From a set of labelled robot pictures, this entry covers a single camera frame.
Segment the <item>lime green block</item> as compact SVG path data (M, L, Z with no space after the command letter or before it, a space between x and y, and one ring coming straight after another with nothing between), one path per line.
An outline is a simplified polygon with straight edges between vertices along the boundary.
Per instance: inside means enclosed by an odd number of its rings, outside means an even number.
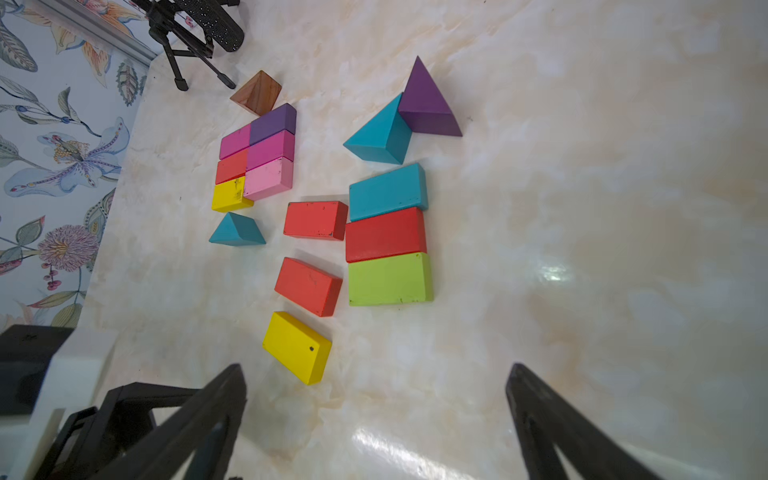
M350 263L348 291L354 307L431 302L430 257L417 252Z

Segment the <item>red block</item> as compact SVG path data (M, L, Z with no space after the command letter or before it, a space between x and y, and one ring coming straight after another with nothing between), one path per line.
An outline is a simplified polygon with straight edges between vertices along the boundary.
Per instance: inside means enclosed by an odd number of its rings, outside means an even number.
M283 259L274 290L318 317L334 315L343 279L301 260Z
M428 252L424 215L417 207L348 223L345 234L347 263Z
M248 151L246 149L221 159L217 165L215 184L219 185L244 176L247 165Z
M290 202L283 233L295 238L343 241L349 207L340 201Z

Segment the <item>magenta block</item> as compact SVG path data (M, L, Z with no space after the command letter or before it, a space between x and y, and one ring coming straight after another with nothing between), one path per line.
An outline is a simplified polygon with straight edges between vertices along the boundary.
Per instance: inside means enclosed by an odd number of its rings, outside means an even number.
M251 126L249 124L224 136L220 143L219 159L223 160L248 148L251 145L250 136Z
M295 135L284 129L246 149L246 170L250 171L274 160L294 161Z

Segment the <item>pink rectangular block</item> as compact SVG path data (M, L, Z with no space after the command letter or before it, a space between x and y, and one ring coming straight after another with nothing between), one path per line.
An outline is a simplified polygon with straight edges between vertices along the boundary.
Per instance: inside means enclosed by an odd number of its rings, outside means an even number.
M244 197L258 201L293 187L294 162L280 157L256 168L245 175Z

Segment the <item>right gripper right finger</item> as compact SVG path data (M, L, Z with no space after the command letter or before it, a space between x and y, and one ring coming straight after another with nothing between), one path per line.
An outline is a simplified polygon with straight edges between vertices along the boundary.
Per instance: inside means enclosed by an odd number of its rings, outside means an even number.
M658 477L526 365L512 366L505 393L531 479L566 479L559 453L584 479Z

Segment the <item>teal triangle block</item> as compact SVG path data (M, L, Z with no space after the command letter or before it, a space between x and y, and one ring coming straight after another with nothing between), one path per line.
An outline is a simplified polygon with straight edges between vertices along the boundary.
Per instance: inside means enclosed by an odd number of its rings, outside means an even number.
M402 165L412 130L399 113L401 98L397 95L343 146L363 161Z

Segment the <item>purple triangle block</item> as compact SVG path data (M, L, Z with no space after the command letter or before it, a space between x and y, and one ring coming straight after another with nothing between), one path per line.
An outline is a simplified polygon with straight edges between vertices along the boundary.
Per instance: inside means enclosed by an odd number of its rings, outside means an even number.
M398 113L415 133L462 137L450 106L420 57L416 57Z

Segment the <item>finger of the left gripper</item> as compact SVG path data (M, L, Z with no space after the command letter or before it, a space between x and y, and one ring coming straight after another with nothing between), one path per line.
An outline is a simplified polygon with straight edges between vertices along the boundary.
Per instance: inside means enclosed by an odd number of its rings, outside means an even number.
M148 383L110 390L102 405L71 414L55 437L37 479L90 479L157 426L152 411L180 407L197 391Z

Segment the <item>brown triangle block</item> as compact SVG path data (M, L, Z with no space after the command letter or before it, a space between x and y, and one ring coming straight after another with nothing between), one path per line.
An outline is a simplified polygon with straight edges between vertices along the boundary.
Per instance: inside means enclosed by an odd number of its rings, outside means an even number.
M257 116L263 116L273 110L281 90L282 85L278 81L260 70L230 100Z

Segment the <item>yellow block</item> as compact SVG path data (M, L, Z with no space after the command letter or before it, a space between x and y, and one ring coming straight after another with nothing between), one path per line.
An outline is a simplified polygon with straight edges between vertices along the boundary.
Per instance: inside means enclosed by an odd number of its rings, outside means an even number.
M212 198L212 209L217 212L227 213L235 210L252 207L253 200L245 197L245 177L216 184Z
M323 378L332 342L290 313L277 311L262 346L305 385L313 385Z

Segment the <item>red block front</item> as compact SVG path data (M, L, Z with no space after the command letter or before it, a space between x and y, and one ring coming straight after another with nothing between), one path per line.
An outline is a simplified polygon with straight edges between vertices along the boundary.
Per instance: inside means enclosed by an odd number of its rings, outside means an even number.
M417 207L348 223L345 234L347 263L428 252L424 215Z

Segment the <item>purple rectangular block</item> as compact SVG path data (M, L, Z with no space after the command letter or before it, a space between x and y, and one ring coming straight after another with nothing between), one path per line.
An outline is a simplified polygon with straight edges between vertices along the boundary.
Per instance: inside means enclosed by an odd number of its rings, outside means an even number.
M285 103L250 123L248 145L254 145L283 130L295 134L296 125L297 111L291 104Z

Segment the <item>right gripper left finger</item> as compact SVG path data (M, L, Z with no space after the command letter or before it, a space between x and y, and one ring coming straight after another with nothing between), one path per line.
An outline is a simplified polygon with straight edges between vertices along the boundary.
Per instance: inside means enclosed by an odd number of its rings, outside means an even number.
M180 407L152 411L157 426L92 479L170 479L189 461L187 479L222 479L246 404L240 365L231 364Z

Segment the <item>teal rectangular block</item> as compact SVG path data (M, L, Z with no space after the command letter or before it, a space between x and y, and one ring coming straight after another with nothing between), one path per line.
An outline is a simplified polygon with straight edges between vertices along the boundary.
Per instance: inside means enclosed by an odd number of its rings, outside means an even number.
M349 219L356 222L395 211L429 208L426 174L419 163L353 183Z

